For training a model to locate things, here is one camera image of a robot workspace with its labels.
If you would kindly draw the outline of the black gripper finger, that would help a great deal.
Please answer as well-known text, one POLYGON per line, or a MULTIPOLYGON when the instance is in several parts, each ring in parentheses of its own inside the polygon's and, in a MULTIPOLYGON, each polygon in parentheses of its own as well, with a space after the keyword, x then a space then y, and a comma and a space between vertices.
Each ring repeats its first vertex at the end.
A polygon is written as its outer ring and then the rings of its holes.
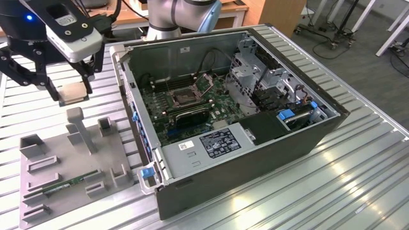
POLYGON ((12 50, 8 45, 0 47, 0 71, 20 86, 43 87, 50 93, 54 101, 59 101, 59 92, 54 86, 51 78, 47 76, 46 52, 42 49, 34 50, 34 62, 36 71, 30 71, 12 59, 12 50))
POLYGON ((103 62, 104 62, 104 44, 100 47, 100 50, 92 54, 91 61, 86 63, 83 60, 78 63, 72 63, 72 68, 82 75, 82 80, 86 85, 87 94, 92 94, 94 90, 91 87, 91 81, 95 73, 100 73, 103 70, 103 62))

